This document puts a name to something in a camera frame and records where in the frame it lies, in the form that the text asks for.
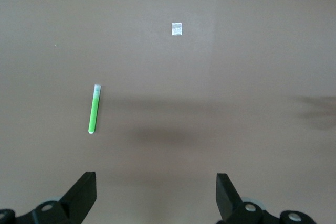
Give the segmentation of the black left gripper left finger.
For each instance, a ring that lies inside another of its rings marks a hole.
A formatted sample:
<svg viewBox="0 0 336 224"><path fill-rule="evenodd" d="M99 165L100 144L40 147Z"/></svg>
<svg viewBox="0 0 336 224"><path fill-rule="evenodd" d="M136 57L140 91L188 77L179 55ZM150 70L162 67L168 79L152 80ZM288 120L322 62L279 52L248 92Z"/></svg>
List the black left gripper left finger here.
<svg viewBox="0 0 336 224"><path fill-rule="evenodd" d="M95 172L85 172L59 201L47 201L18 223L83 223L97 199Z"/></svg>

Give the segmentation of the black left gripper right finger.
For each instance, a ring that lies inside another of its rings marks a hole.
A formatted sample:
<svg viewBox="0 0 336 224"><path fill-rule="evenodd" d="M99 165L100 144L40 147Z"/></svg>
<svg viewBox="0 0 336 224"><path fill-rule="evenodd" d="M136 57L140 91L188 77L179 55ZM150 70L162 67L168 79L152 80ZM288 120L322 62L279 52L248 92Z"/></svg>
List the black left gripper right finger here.
<svg viewBox="0 0 336 224"><path fill-rule="evenodd" d="M257 204L244 202L225 173L218 173L216 176L216 203L222 218L218 223L281 223L279 218L272 216Z"/></svg>

